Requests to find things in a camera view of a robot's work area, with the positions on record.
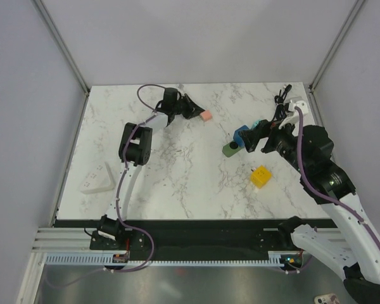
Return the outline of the yellow plug cube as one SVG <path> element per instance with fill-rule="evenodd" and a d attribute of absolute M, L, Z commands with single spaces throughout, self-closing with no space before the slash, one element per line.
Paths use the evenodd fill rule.
<path fill-rule="evenodd" d="M 261 189 L 268 183 L 271 177 L 271 172 L 266 167 L 261 165 L 251 171 L 250 181 L 257 189 Z"/>

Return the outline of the pink plug cube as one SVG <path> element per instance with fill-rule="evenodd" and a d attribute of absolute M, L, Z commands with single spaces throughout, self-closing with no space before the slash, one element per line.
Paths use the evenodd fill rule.
<path fill-rule="evenodd" d="M 212 119 L 212 114 L 209 110 L 203 111 L 202 113 L 199 114 L 199 116 L 204 122 L 207 122 Z"/>

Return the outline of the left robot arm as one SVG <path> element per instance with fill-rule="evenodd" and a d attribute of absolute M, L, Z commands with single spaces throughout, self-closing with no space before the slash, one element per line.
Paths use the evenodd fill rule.
<path fill-rule="evenodd" d="M 91 234 L 91 250 L 129 251 L 134 244 L 131 234 L 142 241 L 149 241 L 151 250 L 155 248 L 150 233 L 126 223 L 124 217 L 136 180 L 150 159 L 152 139 L 157 131 L 168 127 L 177 115 L 189 120 L 205 112 L 188 94 L 183 94 L 174 87 L 155 87 L 163 89 L 163 97 L 156 106 L 146 104 L 140 97 L 140 90 L 137 90 L 138 100 L 151 110 L 151 114 L 143 122 L 125 124 L 118 149 L 122 170 L 111 209 L 111 214 L 117 218 L 114 220 L 107 215 L 101 217 L 98 228 Z"/>

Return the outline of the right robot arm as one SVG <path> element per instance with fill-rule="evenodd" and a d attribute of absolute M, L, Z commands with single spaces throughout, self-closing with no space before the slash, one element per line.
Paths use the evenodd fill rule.
<path fill-rule="evenodd" d="M 331 269 L 357 303 L 380 303 L 380 238 L 360 203 L 353 182 L 331 160 L 334 143 L 325 128 L 306 125 L 294 136 L 294 125 L 262 120 L 254 129 L 241 130 L 247 152 L 259 140 L 267 142 L 262 153 L 278 152 L 301 175 L 305 192 L 330 216 L 350 252 L 317 234 L 297 216 L 289 218 L 277 233 L 284 249 L 307 251 Z"/>

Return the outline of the white angled socket block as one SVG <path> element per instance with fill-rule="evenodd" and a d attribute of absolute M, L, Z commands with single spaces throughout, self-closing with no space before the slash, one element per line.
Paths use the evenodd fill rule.
<path fill-rule="evenodd" d="M 79 191 L 83 194 L 95 194 L 113 190 L 115 181 L 109 165 L 105 161 L 95 164 L 82 181 Z"/>

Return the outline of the green power strip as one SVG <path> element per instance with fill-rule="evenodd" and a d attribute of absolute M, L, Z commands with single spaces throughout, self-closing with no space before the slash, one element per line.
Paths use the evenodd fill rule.
<path fill-rule="evenodd" d="M 222 153 L 225 157 L 230 158 L 241 150 L 242 147 L 239 146 L 237 142 L 231 141 L 222 148 Z"/>

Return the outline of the blue plug cube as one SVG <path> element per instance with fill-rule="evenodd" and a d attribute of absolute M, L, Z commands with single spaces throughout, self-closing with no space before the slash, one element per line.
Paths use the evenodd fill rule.
<path fill-rule="evenodd" d="M 245 147 L 244 138 L 248 134 L 250 128 L 247 125 L 242 125 L 240 128 L 236 129 L 233 134 L 233 141 L 239 147 Z"/>

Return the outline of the teal plug cube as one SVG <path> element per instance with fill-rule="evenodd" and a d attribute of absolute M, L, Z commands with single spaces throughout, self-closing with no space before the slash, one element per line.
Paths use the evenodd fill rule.
<path fill-rule="evenodd" d="M 251 126 L 251 129 L 254 129 L 259 123 L 260 123 L 261 120 L 257 120 L 253 123 L 253 125 Z"/>

